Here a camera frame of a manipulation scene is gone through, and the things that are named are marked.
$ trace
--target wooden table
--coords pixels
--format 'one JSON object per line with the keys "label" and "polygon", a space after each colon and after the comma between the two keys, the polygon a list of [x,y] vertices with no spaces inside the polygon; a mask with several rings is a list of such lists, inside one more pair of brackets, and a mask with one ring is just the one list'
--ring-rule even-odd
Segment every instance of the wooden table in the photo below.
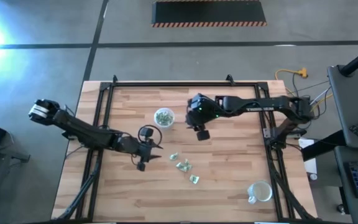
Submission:
{"label": "wooden table", "polygon": [[[284,83],[267,81],[271,97],[285,95]],[[93,122],[100,82],[85,82],[76,117]],[[109,126],[136,135],[145,124],[154,123],[154,113],[161,107],[175,112],[175,124],[163,131],[161,146],[153,149],[162,157],[146,164],[146,171],[136,170],[130,155],[104,151],[94,213],[96,222],[251,222],[277,221],[274,202],[248,203],[247,188],[258,180],[270,183],[269,171],[258,113],[234,118],[219,118],[208,123],[211,139],[197,141],[196,133],[186,129],[187,99],[197,93],[235,95],[255,98],[250,87],[115,87]],[[277,125],[284,115],[275,113]],[[68,152],[76,149],[71,142]],[[169,156],[179,153],[177,161]],[[283,151],[292,192],[306,210],[316,217],[316,209],[298,150]],[[80,189],[86,149],[65,161],[52,217],[63,213]],[[188,173],[175,165],[189,159]],[[197,184],[191,174],[200,177]],[[282,208],[286,206],[281,192]]]}

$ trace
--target concrete floor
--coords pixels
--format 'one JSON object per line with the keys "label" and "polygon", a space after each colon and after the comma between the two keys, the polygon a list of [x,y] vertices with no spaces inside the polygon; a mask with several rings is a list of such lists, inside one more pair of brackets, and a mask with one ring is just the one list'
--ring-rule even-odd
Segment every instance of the concrete floor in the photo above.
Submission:
{"label": "concrete floor", "polygon": [[[110,0],[99,41],[358,40],[358,1],[353,0],[261,0],[267,27],[182,29],[151,28],[151,2]],[[101,6],[102,0],[0,0],[0,44],[90,44]],[[0,223],[50,218],[67,141],[58,128],[35,124],[27,113],[39,98],[75,108],[89,54],[90,49],[0,50],[0,127],[14,135],[14,150],[31,154],[30,162],[12,168],[0,186]],[[236,80],[271,80],[277,69],[306,67],[309,78],[296,78],[301,89],[328,80],[328,66],[357,55],[358,45],[98,49],[89,79],[222,80],[230,73]],[[291,74],[280,78],[293,89]],[[328,86],[301,94],[316,97]],[[306,137],[324,138],[341,128],[332,98],[327,104],[327,113],[313,121]],[[332,156],[318,160],[335,162]],[[341,200],[337,188],[312,191],[320,218],[350,221],[333,206]]]}

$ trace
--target metal frame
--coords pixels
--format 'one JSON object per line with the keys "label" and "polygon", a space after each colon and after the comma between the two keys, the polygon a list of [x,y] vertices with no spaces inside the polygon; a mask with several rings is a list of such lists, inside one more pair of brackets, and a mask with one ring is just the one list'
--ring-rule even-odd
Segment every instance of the metal frame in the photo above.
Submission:
{"label": "metal frame", "polygon": [[[96,110],[95,110],[95,115],[94,115],[94,121],[93,121],[93,125],[94,126],[98,126],[99,124],[99,117],[100,117],[100,111],[101,111],[101,107],[102,107],[102,100],[103,100],[103,96],[104,96],[104,92],[108,91],[108,99],[107,99],[107,103],[106,103],[106,111],[105,111],[105,116],[103,119],[103,127],[106,127],[108,125],[108,120],[109,120],[109,112],[111,109],[111,103],[112,103],[112,94],[113,94],[113,90],[115,87],[141,87],[141,86],[236,86],[236,87],[253,87],[255,90],[255,97],[256,98],[261,98],[260,92],[262,91],[265,97],[270,97],[269,94],[269,89],[267,86],[266,82],[239,82],[236,83],[234,82],[234,80],[232,79],[232,77],[230,75],[227,76],[226,78],[227,81],[222,81],[222,82],[117,82],[117,78],[116,76],[114,76],[114,79],[112,82],[102,82],[100,84],[100,88],[99,88],[99,95],[98,95],[98,101],[96,104]],[[268,116],[269,116],[269,120],[270,120],[270,127],[269,128],[274,128],[276,126],[275,124],[275,119],[274,119],[274,115],[272,112],[268,112]],[[267,128],[267,124],[266,124],[266,120],[265,120],[265,116],[264,116],[264,112],[259,112],[259,118],[260,118],[260,125],[261,125],[261,129],[262,132],[264,130],[264,128]],[[265,143],[265,150],[266,150],[266,154],[267,154],[267,165],[269,167],[269,170],[271,169],[271,166],[273,165],[273,157],[272,157],[272,149],[269,147],[269,145],[267,144],[267,138],[262,135],[263,139],[264,139],[264,143]],[[62,221],[65,221],[66,223],[83,223],[83,222],[93,222],[93,215],[94,215],[94,207],[95,207],[95,203],[96,203],[96,196],[97,196],[97,191],[98,191],[98,182],[99,182],[99,173],[101,170],[101,161],[103,158],[103,150],[100,149],[90,149],[88,151],[87,157],[86,157],[86,162],[85,162],[85,169],[84,169],[84,173],[83,173],[83,181],[81,186],[83,186],[86,181],[88,180],[88,177],[90,175],[90,169],[91,169],[91,163],[92,163],[92,157],[94,152],[97,151],[98,155],[97,155],[97,160],[100,161],[100,169],[98,170],[98,173],[96,174],[96,178],[94,179],[93,182],[93,186],[92,186],[92,190],[91,190],[91,197],[89,200],[89,210],[88,210],[88,216],[86,218],[83,217],[83,199],[81,199],[81,202],[79,203],[77,209],[76,209],[76,215],[75,215],[75,219],[73,220],[50,220],[50,222],[52,223],[60,223]],[[284,166],[284,160],[283,160],[283,154],[281,149],[277,149],[276,150],[277,153],[277,160],[278,160],[278,165],[279,165],[279,172],[280,172],[280,176],[283,179],[283,182],[285,183],[285,185],[287,187],[288,186],[288,180],[287,180],[287,173],[285,172],[285,166]],[[270,181],[271,181],[271,185],[272,185],[272,189],[273,189],[273,198],[274,198],[274,204],[275,204],[275,210],[276,210],[276,214],[277,214],[277,218],[278,220],[282,220],[283,217],[283,212],[282,212],[282,207],[281,207],[281,202],[280,202],[280,195],[279,195],[279,191],[278,191],[278,187],[277,187],[277,183],[275,181],[275,179],[272,176],[272,173],[269,171],[270,174]],[[290,204],[289,200],[286,198],[286,204],[287,204],[287,209],[288,209],[288,214],[289,214],[289,218],[293,219],[295,218],[295,214],[293,211],[293,207]]]}

